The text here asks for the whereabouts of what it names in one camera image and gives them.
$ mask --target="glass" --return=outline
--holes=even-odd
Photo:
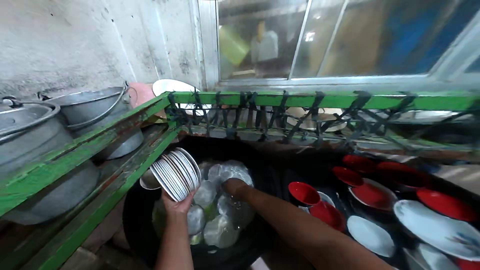
[[[468,68],[467,73],[480,72],[480,57],[478,57]]]
[[[286,78],[307,0],[218,2],[220,78]]]
[[[351,0],[319,74],[426,73],[477,10],[475,0]]]
[[[312,0],[293,78],[316,77],[344,0]]]

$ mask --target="aluminum pot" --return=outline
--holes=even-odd
[[[61,106],[60,114],[66,119],[67,127],[74,137],[80,137],[131,109],[129,101],[123,96],[125,90],[124,87],[109,87],[51,98],[48,102]],[[143,140],[140,128],[134,128],[98,153],[95,158],[111,160],[122,157],[137,149]]]
[[[0,108],[0,175],[13,175],[25,165],[41,161],[43,154],[73,142],[72,136],[55,117],[60,108],[36,103],[27,102],[16,109]],[[23,225],[52,219],[87,197],[99,176],[100,171],[93,163],[85,161],[2,218]]]

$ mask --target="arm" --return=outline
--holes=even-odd
[[[190,193],[181,202],[175,202],[165,190],[162,190],[162,200],[167,211],[167,226],[158,251],[155,270],[193,270],[187,212],[194,193]]]
[[[298,207],[256,190],[239,179],[229,179],[225,190],[247,202],[316,269],[391,270],[392,267],[321,220]]]

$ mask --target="red plate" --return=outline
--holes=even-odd
[[[288,184],[288,191],[295,199],[304,204],[314,205],[320,201],[317,190],[306,183],[291,182]]]
[[[352,193],[356,199],[365,205],[386,211],[392,210],[392,197],[372,184],[365,183],[359,187],[354,187]]]
[[[335,230],[341,232],[345,230],[345,217],[330,204],[321,201],[310,207],[308,210],[312,216],[330,225]]]
[[[456,259],[456,264],[461,270],[480,270],[480,262]]]
[[[377,166],[377,164],[375,164],[375,162],[371,161],[369,158],[356,155],[344,156],[343,163],[361,173],[375,172]]]
[[[430,189],[419,189],[417,190],[417,196],[426,206],[452,219],[461,221],[478,219],[478,214],[470,205],[445,193]]]
[[[363,178],[360,174],[349,170],[345,167],[335,166],[332,169],[335,176],[342,182],[350,186],[361,186],[363,185]]]
[[[377,171],[386,180],[394,181],[412,189],[425,187],[430,179],[428,174],[398,162],[380,162],[377,165]]]

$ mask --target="white wall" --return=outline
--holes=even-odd
[[[196,0],[2,0],[0,96],[173,78],[202,86]]]

